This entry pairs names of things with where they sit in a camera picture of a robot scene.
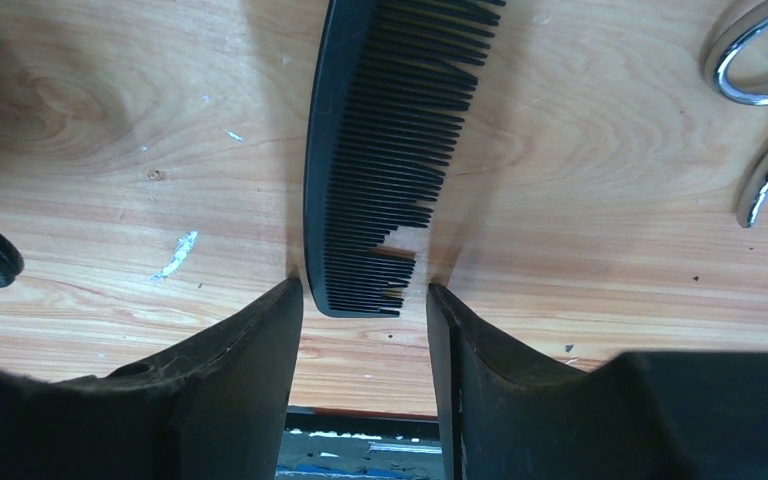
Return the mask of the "black hair comb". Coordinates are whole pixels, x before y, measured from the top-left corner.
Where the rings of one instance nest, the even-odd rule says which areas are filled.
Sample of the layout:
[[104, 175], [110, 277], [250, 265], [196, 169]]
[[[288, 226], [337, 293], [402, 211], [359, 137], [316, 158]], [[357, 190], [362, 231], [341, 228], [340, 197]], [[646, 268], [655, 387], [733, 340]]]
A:
[[391, 318], [416, 267], [387, 245], [432, 219], [500, 23], [498, 1], [332, 1], [307, 126], [305, 270], [317, 309]]

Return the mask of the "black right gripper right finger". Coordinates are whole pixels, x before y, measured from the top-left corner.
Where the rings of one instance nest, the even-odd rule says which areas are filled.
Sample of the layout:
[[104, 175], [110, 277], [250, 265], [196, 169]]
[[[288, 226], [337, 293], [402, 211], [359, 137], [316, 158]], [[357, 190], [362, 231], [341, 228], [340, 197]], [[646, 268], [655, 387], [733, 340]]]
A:
[[768, 352], [627, 351], [584, 372], [432, 284], [449, 479], [768, 479]]

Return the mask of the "silver hair scissors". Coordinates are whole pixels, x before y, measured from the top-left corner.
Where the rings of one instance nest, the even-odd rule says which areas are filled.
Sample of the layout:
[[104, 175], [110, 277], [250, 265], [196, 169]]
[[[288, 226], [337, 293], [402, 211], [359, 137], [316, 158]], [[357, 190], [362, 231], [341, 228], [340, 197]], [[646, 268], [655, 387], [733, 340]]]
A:
[[[736, 19], [707, 48], [703, 62], [706, 83], [734, 103], [768, 107], [768, 80], [739, 87], [730, 78], [730, 68], [749, 44], [768, 31], [768, 1], [762, 1]], [[735, 203], [737, 223], [744, 229], [756, 225], [768, 200], [768, 146], [758, 155]]]

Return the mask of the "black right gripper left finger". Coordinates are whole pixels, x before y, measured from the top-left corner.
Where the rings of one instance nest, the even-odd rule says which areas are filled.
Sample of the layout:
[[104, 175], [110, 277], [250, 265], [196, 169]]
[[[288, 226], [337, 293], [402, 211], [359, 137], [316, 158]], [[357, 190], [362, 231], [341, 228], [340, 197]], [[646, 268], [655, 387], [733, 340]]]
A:
[[0, 479], [271, 479], [303, 319], [289, 278], [106, 377], [0, 370]]

